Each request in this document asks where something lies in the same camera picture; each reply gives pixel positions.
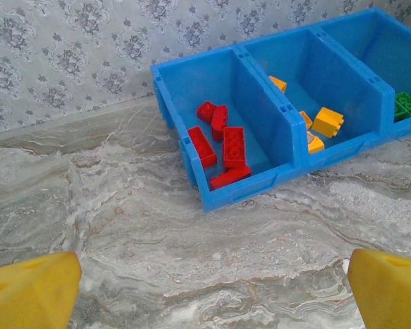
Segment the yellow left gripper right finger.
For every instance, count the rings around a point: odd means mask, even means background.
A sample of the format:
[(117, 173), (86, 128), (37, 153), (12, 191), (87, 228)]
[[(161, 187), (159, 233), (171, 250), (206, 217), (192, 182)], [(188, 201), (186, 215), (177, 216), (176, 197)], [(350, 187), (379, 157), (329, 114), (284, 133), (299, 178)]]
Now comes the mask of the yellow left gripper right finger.
[(355, 249), (348, 281), (366, 328), (411, 328), (411, 258)]

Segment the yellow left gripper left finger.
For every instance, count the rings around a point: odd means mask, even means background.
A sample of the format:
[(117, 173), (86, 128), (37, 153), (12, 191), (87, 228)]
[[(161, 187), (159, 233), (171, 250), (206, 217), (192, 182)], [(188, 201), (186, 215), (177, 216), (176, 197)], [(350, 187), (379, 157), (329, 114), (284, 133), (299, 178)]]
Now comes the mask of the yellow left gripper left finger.
[(74, 252), (0, 267), (0, 328), (66, 328), (81, 276)]

